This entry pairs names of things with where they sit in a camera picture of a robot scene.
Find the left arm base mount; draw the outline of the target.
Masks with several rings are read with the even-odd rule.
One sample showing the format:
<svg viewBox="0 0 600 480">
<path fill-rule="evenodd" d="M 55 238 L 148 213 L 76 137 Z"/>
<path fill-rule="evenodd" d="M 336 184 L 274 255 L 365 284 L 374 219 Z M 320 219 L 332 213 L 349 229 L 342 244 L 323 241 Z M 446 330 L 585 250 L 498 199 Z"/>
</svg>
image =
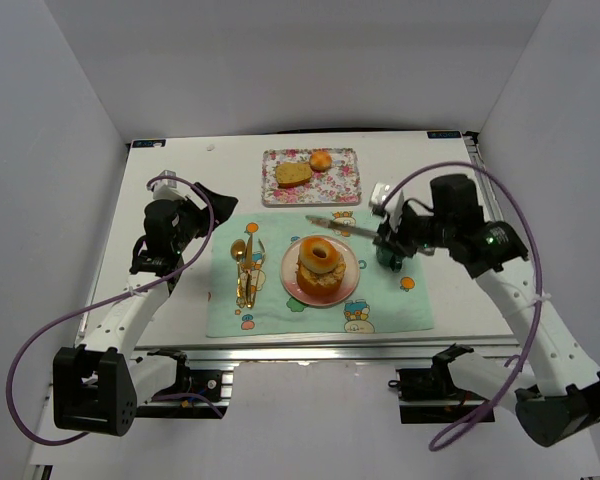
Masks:
<svg viewBox="0 0 600 480">
<path fill-rule="evenodd" d="M 185 352 L 136 352 L 128 363 L 137 397 L 136 416 L 219 419 L 228 408 L 226 373 L 191 361 Z"/>
</svg>

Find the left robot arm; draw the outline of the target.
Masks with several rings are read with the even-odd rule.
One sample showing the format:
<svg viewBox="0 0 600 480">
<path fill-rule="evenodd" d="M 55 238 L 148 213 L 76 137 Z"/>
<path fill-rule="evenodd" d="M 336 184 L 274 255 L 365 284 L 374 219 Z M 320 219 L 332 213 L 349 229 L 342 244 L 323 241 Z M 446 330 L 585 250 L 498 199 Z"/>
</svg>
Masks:
<svg viewBox="0 0 600 480">
<path fill-rule="evenodd" d="M 132 250 L 128 287 L 106 316 L 76 347 L 63 347 L 53 360 L 56 427 L 123 436 L 138 408 L 156 396 L 187 393 L 192 384 L 184 353 L 159 349 L 139 359 L 133 352 L 155 313 L 173 293 L 192 240 L 207 240 L 238 204 L 199 183 L 197 206 L 163 177 L 151 186 L 143 235 Z"/>
</svg>

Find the ring donut bread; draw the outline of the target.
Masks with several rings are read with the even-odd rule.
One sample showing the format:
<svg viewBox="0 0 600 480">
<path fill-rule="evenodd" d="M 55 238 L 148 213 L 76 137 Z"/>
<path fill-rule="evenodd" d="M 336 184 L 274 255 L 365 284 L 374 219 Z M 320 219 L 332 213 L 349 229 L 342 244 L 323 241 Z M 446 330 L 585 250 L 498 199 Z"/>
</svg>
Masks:
<svg viewBox="0 0 600 480">
<path fill-rule="evenodd" d="M 307 237 L 300 244 L 298 260 L 315 274 L 322 275 L 333 271 L 340 258 L 340 252 L 323 237 Z"/>
</svg>

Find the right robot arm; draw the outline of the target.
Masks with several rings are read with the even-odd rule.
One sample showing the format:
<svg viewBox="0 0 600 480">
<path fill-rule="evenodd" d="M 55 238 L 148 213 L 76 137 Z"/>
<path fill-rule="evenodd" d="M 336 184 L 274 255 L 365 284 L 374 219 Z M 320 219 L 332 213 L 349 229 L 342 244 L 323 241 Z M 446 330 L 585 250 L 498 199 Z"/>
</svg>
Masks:
<svg viewBox="0 0 600 480">
<path fill-rule="evenodd" d="M 488 221 L 474 181 L 434 178 L 430 204 L 379 184 L 379 224 L 298 213 L 233 220 L 214 237 L 207 334 L 397 334 L 430 330 L 434 314 L 419 256 L 446 250 L 499 310 L 521 345 L 504 365 L 453 345 L 422 383 L 396 380 L 406 398 L 470 391 L 481 406 L 438 433 L 439 451 L 494 407 L 513 412 L 537 444 L 551 446 L 600 421 L 600 367 L 578 346 L 543 289 L 531 233 Z"/>
</svg>

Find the large crumb-topped muffin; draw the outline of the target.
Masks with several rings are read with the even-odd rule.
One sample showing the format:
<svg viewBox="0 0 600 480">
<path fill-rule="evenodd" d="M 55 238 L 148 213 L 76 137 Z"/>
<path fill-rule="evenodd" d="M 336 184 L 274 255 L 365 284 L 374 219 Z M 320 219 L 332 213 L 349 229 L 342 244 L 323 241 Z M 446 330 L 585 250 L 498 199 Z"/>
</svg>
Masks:
<svg viewBox="0 0 600 480">
<path fill-rule="evenodd" d="M 334 294 L 341 286 L 346 273 L 346 264 L 340 262 L 332 271 L 318 274 L 300 263 L 296 272 L 299 288 L 311 296 L 324 297 Z"/>
</svg>

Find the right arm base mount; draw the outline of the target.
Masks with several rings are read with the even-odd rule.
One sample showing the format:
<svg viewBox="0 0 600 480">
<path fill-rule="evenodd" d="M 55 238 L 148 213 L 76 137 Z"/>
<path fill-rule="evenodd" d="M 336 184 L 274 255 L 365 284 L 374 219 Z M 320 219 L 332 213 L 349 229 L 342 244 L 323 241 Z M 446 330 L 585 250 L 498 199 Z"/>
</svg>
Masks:
<svg viewBox="0 0 600 480">
<path fill-rule="evenodd" d="M 453 344 L 435 355 L 427 368 L 402 368 L 387 382 L 399 398 L 402 424 L 451 424 L 472 413 L 486 400 L 474 392 L 459 389 L 448 365 L 474 349 Z"/>
</svg>

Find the silver metal tongs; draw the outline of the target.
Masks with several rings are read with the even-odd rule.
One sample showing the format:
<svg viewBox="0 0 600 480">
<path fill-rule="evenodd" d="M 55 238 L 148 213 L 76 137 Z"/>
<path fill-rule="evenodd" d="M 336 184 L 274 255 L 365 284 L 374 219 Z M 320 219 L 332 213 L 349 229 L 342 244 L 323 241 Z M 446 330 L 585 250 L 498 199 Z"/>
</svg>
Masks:
<svg viewBox="0 0 600 480">
<path fill-rule="evenodd" d="M 340 222 L 336 222 L 335 220 L 330 220 L 326 217 L 306 215 L 305 219 L 308 220 L 310 223 L 320 226 L 322 228 L 336 230 L 338 232 L 347 233 L 353 236 L 360 236 L 372 240 L 377 239 L 379 237 L 378 233 L 374 230 L 365 229 L 350 224 L 343 224 Z"/>
</svg>

